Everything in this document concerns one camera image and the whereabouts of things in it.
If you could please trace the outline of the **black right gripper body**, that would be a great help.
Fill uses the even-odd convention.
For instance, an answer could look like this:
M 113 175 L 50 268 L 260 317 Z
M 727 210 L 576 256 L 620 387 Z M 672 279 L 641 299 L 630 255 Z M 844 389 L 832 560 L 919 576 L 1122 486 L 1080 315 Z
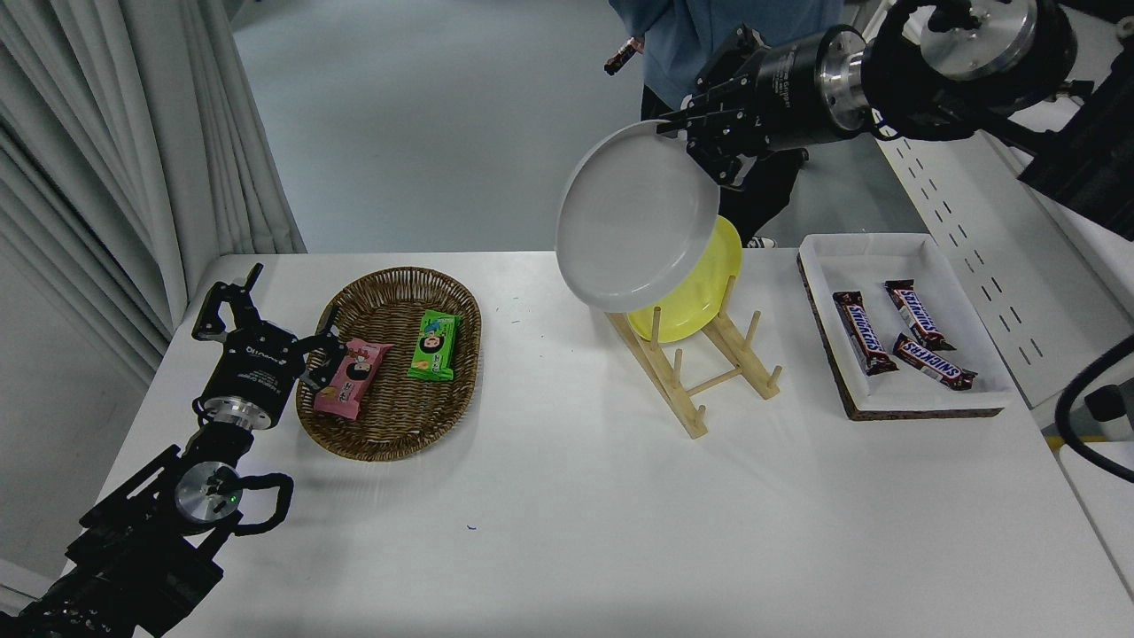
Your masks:
M 746 63 L 748 84 L 737 90 L 726 122 L 726 145 L 745 154 L 809 148 L 839 141 L 819 73 L 837 31 L 775 46 Z

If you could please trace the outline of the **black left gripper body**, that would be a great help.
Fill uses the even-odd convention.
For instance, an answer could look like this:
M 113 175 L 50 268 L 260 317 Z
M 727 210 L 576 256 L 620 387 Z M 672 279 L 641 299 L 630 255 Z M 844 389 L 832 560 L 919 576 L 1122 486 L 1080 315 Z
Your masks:
M 291 354 L 297 340 L 272 323 L 227 332 L 221 359 L 201 395 L 202 407 L 213 408 L 222 399 L 235 399 L 255 405 L 266 415 L 284 412 L 304 369 L 301 355 Z

